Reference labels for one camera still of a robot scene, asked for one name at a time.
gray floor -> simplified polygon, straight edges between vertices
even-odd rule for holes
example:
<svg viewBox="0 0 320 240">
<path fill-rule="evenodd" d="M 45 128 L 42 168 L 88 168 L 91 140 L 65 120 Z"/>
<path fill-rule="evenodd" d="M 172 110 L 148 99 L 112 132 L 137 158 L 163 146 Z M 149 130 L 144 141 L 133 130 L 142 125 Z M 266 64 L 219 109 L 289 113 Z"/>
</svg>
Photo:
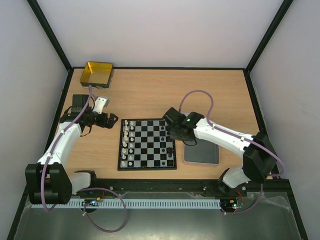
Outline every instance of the gray floor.
<svg viewBox="0 0 320 240">
<path fill-rule="evenodd" d="M 129 209 L 128 223 L 117 233 L 104 233 L 97 230 L 82 216 L 80 209 L 54 209 L 46 213 L 43 209 L 26 208 L 15 239 L 300 239 L 293 213 L 286 208 L 288 207 L 286 195 L 268 193 L 266 196 L 267 199 L 252 211 L 239 215 L 224 216 L 219 210 L 214 209 Z M 252 198 L 245 198 L 246 205 L 249 206 L 252 202 Z M 111 230 L 121 224 L 123 216 L 122 209 L 98 209 L 92 214 L 92 219 L 100 227 Z"/>
</svg>

black vertical post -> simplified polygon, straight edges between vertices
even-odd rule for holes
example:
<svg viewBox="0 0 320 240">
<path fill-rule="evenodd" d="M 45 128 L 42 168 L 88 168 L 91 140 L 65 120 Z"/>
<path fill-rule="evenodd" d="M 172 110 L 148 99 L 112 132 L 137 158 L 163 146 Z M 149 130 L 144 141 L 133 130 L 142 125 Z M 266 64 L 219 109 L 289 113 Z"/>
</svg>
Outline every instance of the black vertical post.
<svg viewBox="0 0 320 240">
<path fill-rule="evenodd" d="M 257 49 L 255 50 L 246 70 L 250 73 L 254 68 L 255 64 L 257 63 L 259 57 L 261 56 L 262 52 L 265 50 L 268 42 L 270 41 L 271 37 L 275 33 L 278 25 L 280 24 L 281 20 L 284 18 L 286 12 L 288 11 L 290 5 L 294 0 L 284 0 L 274 16 L 270 26 L 268 27 L 267 31 L 265 32 L 261 42 L 259 43 Z"/>
<path fill-rule="evenodd" d="M 61 59 L 65 69 L 68 72 L 71 71 L 71 69 L 72 69 L 71 64 L 70 64 L 65 52 L 63 51 L 60 43 L 58 42 L 58 39 L 56 38 L 54 31 L 50 27 L 50 25 L 46 19 L 46 16 L 42 12 L 37 0 L 27 0 L 27 2 L 29 3 L 32 11 L 34 12 L 34 15 L 36 16 L 36 18 L 38 19 L 39 23 L 41 24 L 43 30 L 45 31 L 46 35 L 48 36 L 56 53 L 58 54 L 59 58 Z"/>
</svg>

tabletop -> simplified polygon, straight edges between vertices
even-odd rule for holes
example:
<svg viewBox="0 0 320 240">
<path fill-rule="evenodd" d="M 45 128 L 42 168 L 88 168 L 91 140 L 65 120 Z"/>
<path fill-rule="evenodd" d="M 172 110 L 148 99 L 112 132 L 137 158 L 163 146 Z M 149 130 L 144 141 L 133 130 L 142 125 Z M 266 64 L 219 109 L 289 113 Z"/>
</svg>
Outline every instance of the tabletop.
<svg viewBox="0 0 320 240">
<path fill-rule="evenodd" d="M 62 112 L 72 105 L 73 94 L 89 93 L 80 84 L 82 72 L 74 70 Z M 93 93 L 110 98 L 103 111 L 114 113 L 119 121 L 112 129 L 93 126 L 90 134 L 79 138 L 68 158 L 67 173 L 94 170 L 103 179 L 218 179 L 225 169 L 240 165 L 242 159 L 222 147 L 215 167 L 185 164 L 183 143 L 175 141 L 176 170 L 118 171 L 121 119 L 161 118 L 170 107 L 178 109 L 192 90 L 213 96 L 210 119 L 215 123 L 247 134 L 259 131 L 242 70 L 115 69 L 110 89 L 94 89 Z M 206 115 L 210 104 L 207 95 L 193 93 L 182 111 Z"/>
</svg>

yellow tray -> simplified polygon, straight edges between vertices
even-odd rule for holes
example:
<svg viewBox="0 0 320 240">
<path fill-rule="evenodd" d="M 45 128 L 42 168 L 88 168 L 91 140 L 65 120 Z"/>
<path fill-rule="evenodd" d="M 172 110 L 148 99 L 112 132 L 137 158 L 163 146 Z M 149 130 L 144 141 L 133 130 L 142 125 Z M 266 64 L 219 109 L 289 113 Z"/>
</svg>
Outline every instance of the yellow tray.
<svg viewBox="0 0 320 240">
<path fill-rule="evenodd" d="M 109 89 L 114 75 L 112 63 L 88 61 L 80 78 L 80 83 L 87 88 Z"/>
</svg>

black metal frame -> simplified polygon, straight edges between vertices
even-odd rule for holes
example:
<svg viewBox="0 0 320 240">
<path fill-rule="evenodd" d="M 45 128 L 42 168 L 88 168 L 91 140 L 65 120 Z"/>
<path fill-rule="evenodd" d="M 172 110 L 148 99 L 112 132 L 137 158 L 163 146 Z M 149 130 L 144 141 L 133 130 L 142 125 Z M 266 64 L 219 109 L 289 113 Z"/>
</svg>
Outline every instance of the black metal frame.
<svg viewBox="0 0 320 240">
<path fill-rule="evenodd" d="M 35 16 L 37 17 L 39 23 L 41 24 L 43 30 L 47 34 L 49 40 L 51 41 L 54 49 L 56 50 L 57 54 L 59 55 L 62 63 L 64 64 L 65 68 L 68 71 L 68 75 L 65 81 L 65 85 L 61 94 L 61 98 L 58 104 L 58 108 L 56 110 L 52 127 L 49 133 L 49 137 L 46 143 L 45 149 L 47 149 L 54 139 L 56 129 L 59 124 L 59 118 L 61 116 L 63 105 L 68 93 L 69 85 L 71 82 L 72 75 L 74 73 L 74 69 L 82 69 L 84 67 L 72 67 L 67 56 L 65 55 L 61 45 L 59 44 L 53 30 L 51 29 L 44 13 L 42 12 L 37 0 L 27 0 L 30 7 L 32 8 Z M 271 39 L 272 35 L 276 31 L 278 25 L 280 24 L 281 20 L 285 16 L 286 12 L 288 11 L 290 5 L 292 4 L 293 0 L 284 0 L 277 11 L 275 17 L 273 18 L 269 28 L 267 29 L 266 33 L 264 34 L 260 44 L 258 45 L 256 51 L 254 52 L 249 64 L 246 68 L 230 68 L 230 67 L 114 67 L 114 69 L 155 69 L 155 70 L 241 70 L 243 71 L 245 81 L 247 84 L 248 92 L 251 98 L 253 110 L 255 113 L 255 117 L 257 120 L 257 124 L 259 130 L 265 134 L 267 134 L 266 125 L 261 113 L 261 109 L 259 106 L 259 102 L 257 99 L 257 95 L 255 93 L 255 89 L 253 87 L 253 83 L 250 77 L 250 72 L 252 71 L 253 67 L 257 63 L 259 57 L 261 56 L 262 52 L 264 51 L 265 47 L 267 46 L 269 40 Z M 278 168 L 275 167 L 273 169 L 274 173 L 278 173 Z M 116 192 L 123 192 L 123 191 L 139 191 L 139 192 L 194 192 L 199 193 L 204 196 L 214 196 L 220 199 L 225 198 L 220 193 L 216 192 L 215 186 L 217 184 L 217 180 L 207 180 L 207 179 L 200 179 L 200 180 L 154 180 L 154 179 L 98 179 L 98 184 L 100 186 L 110 188 L 112 187 Z M 249 182 L 246 185 L 247 192 L 259 192 L 260 185 L 257 183 Z M 289 203 L 293 210 L 293 214 L 295 217 L 295 221 L 302 239 L 307 240 L 307 233 L 304 228 L 304 224 L 302 222 L 299 209 L 292 192 L 292 188 L 290 185 L 289 180 L 286 179 L 272 179 L 267 180 L 266 183 L 263 185 L 263 190 L 265 192 L 285 192 L 288 196 Z M 21 218 L 21 214 L 23 212 L 26 200 L 28 198 L 28 192 L 25 189 L 23 192 L 21 201 L 19 203 L 19 207 L 15 214 L 8 238 L 9 240 L 14 239 L 16 234 L 19 221 Z"/>
</svg>

